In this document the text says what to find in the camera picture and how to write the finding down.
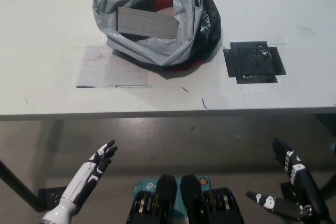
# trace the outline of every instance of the robot finger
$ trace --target robot finger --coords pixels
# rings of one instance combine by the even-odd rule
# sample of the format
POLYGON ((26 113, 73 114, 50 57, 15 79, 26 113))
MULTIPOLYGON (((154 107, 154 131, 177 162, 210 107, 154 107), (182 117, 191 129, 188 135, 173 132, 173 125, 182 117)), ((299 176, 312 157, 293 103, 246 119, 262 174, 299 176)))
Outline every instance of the robot finger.
POLYGON ((106 143, 105 145, 103 145, 102 147, 100 147, 97 150, 97 153, 99 154, 99 156, 103 156, 105 154, 105 152, 113 146, 114 143, 115 143, 115 140, 112 140, 112 141, 109 141, 108 143, 106 143))
POLYGON ((289 200, 257 194, 252 191, 248 191, 246 196, 265 207, 268 211, 291 220, 299 221, 307 215, 302 206, 289 200))
POLYGON ((105 154, 104 154, 104 158, 111 158, 114 155, 114 152, 118 149, 117 146, 114 146, 110 149, 108 149, 105 154))

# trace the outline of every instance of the white robotic arm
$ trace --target white robotic arm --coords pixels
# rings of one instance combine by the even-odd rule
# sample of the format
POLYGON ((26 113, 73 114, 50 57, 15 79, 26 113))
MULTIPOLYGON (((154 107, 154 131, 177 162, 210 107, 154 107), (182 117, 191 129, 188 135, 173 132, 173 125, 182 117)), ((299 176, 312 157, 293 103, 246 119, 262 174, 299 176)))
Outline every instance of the white robotic arm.
POLYGON ((71 224, 71 219, 83 206, 90 196, 117 150, 114 140, 98 149, 75 174, 64 191, 59 205, 46 213, 43 224, 71 224))

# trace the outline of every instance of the gray plastic bag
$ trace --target gray plastic bag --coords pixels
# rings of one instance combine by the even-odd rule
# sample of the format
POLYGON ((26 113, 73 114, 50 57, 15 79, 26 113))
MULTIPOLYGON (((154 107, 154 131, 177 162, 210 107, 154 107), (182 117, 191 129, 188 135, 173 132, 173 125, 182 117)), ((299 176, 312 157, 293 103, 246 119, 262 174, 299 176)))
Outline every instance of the gray plastic bag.
POLYGON ((107 35, 107 45, 140 62, 174 66, 185 62, 193 47, 203 11, 203 0, 174 0, 174 16, 179 27, 176 39, 148 38, 131 41, 117 28, 118 7, 132 7, 143 0, 93 0, 93 13, 98 28, 107 35))

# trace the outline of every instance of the red object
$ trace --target red object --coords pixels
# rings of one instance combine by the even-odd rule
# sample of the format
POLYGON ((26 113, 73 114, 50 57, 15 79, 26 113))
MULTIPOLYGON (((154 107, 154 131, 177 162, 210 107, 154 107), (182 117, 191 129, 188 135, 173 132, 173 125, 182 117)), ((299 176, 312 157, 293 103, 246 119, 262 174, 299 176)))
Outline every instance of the red object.
POLYGON ((179 66, 179 67, 176 67, 176 68, 173 68, 173 69, 168 69, 168 71, 171 71, 171 72, 185 71, 185 70, 188 70, 188 69, 198 67, 198 66, 200 66, 204 63, 205 63, 205 60, 199 60, 199 61, 196 61, 196 62, 193 62, 193 63, 183 64, 182 66, 179 66))
POLYGON ((153 0, 153 12, 173 7, 173 0, 153 0))

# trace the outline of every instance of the black tape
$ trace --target black tape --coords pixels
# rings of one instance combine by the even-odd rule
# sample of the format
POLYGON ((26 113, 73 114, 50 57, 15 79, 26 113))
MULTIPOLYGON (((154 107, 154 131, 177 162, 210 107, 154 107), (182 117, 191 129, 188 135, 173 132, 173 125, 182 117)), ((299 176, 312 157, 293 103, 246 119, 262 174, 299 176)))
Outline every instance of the black tape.
POLYGON ((224 49, 229 77, 238 84, 276 83, 276 75, 286 74, 278 49, 266 41, 232 42, 224 49))

